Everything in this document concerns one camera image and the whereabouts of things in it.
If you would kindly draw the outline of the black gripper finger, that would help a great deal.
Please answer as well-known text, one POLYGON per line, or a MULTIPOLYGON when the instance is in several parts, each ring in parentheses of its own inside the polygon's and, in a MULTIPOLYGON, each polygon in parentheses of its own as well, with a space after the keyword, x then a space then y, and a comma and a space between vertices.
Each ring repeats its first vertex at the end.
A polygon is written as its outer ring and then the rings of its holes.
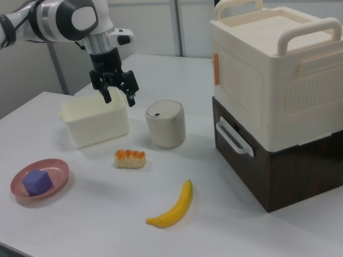
POLYGON ((99 89, 101 95, 104 98, 104 101, 106 104, 111 102, 111 96, 110 96, 110 92, 108 90, 108 85, 107 82, 105 81, 105 79, 100 79, 100 89, 99 89))
POLYGON ((135 95, 136 92, 139 90, 139 86, 136 81, 136 77, 133 71, 124 72, 122 76, 123 80, 123 89, 124 94, 126 95, 126 99, 128 102, 129 107, 133 107, 135 102, 135 95))

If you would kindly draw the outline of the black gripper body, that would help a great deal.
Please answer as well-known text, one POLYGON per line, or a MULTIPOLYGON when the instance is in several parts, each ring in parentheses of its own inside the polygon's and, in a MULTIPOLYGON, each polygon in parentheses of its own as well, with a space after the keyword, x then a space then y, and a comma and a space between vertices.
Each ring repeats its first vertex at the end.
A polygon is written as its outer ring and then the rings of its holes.
POLYGON ((90 71, 91 82, 95 90, 100 89, 100 79, 105 79, 108 86, 118 87, 123 89, 122 76, 122 61, 118 48, 111 51, 90 55, 94 69, 90 71))

